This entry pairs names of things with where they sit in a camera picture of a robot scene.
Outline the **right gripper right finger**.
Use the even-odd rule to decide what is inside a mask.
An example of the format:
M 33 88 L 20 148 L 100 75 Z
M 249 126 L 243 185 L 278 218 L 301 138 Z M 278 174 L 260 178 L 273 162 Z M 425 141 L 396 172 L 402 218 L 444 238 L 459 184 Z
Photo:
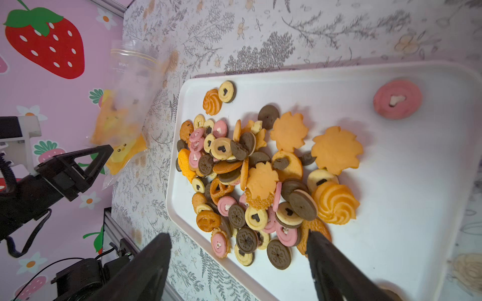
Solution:
M 309 232 L 307 255 L 319 300 L 390 300 L 322 233 Z

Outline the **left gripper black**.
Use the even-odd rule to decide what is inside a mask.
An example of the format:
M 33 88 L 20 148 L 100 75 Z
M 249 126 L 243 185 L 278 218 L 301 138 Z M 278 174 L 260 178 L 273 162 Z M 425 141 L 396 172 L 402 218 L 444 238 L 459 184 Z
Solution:
M 12 192 L 1 193 L 1 239 L 5 240 L 31 219 L 39 219 L 49 207 L 66 198 L 73 201 L 95 182 L 113 153 L 110 145 L 102 145 L 52 157 L 39 164 L 37 176 L 27 176 Z M 82 168 L 77 159 L 95 155 Z

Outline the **ziploc bag yellow duck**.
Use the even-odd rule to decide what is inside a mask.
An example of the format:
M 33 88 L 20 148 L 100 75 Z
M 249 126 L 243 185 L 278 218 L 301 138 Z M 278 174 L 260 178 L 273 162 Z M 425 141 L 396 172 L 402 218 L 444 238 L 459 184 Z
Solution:
M 147 150 L 143 126 L 170 66 L 170 52 L 147 42 L 113 41 L 100 111 L 87 142 L 109 145 L 103 187 L 113 185 L 126 165 Z

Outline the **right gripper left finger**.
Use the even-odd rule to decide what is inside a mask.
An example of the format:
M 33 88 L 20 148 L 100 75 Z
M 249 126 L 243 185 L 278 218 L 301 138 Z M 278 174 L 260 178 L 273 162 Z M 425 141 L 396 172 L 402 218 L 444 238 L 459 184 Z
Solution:
M 133 259 L 118 258 L 103 266 L 106 283 L 89 300 L 161 300 L 171 257 L 171 238 L 158 234 Z

